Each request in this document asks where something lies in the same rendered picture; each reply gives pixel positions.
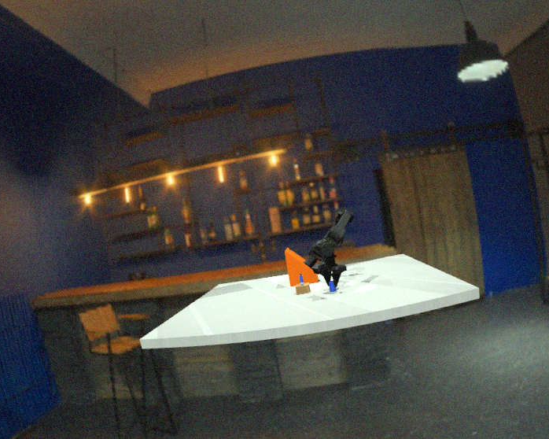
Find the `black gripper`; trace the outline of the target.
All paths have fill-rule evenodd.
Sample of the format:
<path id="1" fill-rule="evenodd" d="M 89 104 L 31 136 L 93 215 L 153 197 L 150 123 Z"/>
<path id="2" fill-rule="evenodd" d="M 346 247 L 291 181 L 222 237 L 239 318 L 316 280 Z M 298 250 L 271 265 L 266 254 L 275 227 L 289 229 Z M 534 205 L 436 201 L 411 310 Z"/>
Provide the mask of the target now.
<path id="1" fill-rule="evenodd" d="M 329 281 L 331 281 L 331 276 L 333 278 L 334 286 L 337 286 L 338 283 L 339 283 L 340 277 L 341 277 L 341 273 L 343 271 L 347 271 L 347 269 L 346 269 L 347 266 L 346 265 L 338 265 L 337 266 L 337 264 L 335 264 L 335 257 L 337 257 L 337 255 L 334 255 L 334 253 L 331 256 L 322 255 L 320 257 L 320 258 L 322 258 L 322 261 L 324 261 L 324 259 L 326 259 L 329 266 L 330 266 L 329 270 L 325 270 L 324 272 L 322 272 L 320 274 L 321 276 L 324 277 L 324 279 L 326 280 L 326 284 L 328 286 L 329 286 Z"/>

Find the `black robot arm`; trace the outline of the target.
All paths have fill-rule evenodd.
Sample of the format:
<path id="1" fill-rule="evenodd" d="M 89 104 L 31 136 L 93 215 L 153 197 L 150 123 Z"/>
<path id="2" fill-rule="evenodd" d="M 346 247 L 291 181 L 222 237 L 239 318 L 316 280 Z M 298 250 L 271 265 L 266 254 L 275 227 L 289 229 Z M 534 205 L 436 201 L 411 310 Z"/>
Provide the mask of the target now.
<path id="1" fill-rule="evenodd" d="M 322 261 L 322 258 L 320 257 L 322 255 L 331 256 L 334 253 L 334 247 L 339 247 L 341 245 L 345 234 L 344 228 L 348 223 L 351 223 L 353 219 L 354 216 L 352 212 L 345 208 L 340 208 L 337 213 L 335 224 L 329 229 L 326 236 L 321 241 L 318 241 L 311 247 L 308 252 L 310 254 L 309 257 L 303 262 L 313 270 L 314 274 L 320 275 L 325 270 L 330 269 L 327 260 L 324 259 L 324 261 Z M 319 262 L 315 264 L 317 260 L 319 260 Z"/>

